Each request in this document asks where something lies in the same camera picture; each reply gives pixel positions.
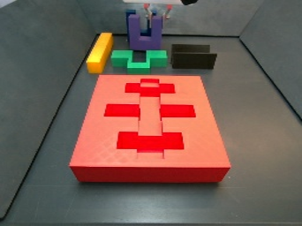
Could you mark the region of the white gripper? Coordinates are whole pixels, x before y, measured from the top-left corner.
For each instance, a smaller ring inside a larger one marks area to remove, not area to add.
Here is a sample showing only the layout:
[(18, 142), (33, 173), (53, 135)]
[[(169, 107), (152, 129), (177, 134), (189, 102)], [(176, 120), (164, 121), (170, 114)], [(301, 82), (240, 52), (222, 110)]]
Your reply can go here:
[(153, 22), (153, 12), (149, 9), (150, 4), (166, 4), (166, 11), (164, 13), (164, 19), (170, 19), (170, 12), (173, 10), (173, 5), (192, 5), (198, 2), (198, 0), (123, 0), (129, 4), (145, 4), (146, 18), (148, 18), (148, 27), (152, 28)]

